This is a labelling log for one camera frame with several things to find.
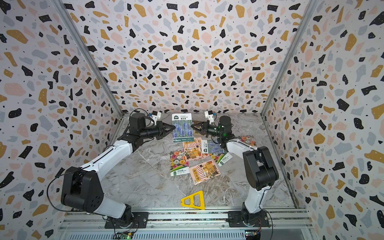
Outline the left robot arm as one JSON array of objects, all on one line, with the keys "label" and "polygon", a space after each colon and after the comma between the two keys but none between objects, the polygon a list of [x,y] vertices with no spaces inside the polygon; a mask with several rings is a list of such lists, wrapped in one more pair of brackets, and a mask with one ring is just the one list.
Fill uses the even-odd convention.
[{"label": "left robot arm", "polygon": [[80,167],[59,171],[55,178],[64,178],[61,204],[69,207],[69,213],[81,211],[106,217],[108,228],[139,228],[132,207],[106,197],[101,181],[144,143],[161,140],[175,130],[175,126],[160,121],[159,115],[131,114],[123,134],[105,152]]}]

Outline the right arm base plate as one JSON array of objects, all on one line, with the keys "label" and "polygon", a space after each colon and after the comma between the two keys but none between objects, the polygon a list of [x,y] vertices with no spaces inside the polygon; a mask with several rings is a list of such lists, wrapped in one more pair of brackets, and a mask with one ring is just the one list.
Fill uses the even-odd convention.
[{"label": "right arm base plate", "polygon": [[270,227],[268,214],[265,210],[258,213],[250,214],[247,210],[229,211],[226,220],[231,228],[253,228],[253,227]]}]

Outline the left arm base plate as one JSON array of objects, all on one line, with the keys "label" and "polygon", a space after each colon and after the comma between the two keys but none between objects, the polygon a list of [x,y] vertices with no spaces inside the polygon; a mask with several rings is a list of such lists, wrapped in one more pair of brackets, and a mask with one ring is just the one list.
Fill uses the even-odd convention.
[{"label": "left arm base plate", "polygon": [[115,230],[145,229],[149,219],[149,212],[128,212],[120,219],[108,218],[104,228]]}]

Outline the lavender seed packet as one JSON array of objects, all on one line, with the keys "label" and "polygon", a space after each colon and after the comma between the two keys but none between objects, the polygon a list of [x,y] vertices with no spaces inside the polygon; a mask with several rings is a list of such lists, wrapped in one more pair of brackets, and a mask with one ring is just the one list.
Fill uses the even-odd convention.
[{"label": "lavender seed packet", "polygon": [[194,140],[191,113],[172,114],[172,124],[175,126],[173,130],[174,143],[192,142]]},{"label": "lavender seed packet", "polygon": [[212,140],[202,140],[201,143],[203,154],[223,154],[225,152],[219,144]]}]

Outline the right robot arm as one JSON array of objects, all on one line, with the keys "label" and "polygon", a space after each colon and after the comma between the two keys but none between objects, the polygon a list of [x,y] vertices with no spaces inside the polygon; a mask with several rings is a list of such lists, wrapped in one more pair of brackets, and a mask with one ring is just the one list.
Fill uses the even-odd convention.
[{"label": "right robot arm", "polygon": [[232,132],[232,122],[228,116],[220,117],[217,126],[206,121],[192,124],[191,127],[201,135],[216,137],[222,149],[244,161],[249,193],[240,211],[228,212],[230,227],[270,226],[272,222],[264,210],[264,204],[266,194],[279,179],[279,173],[269,149],[264,146],[252,147],[237,138]]}]

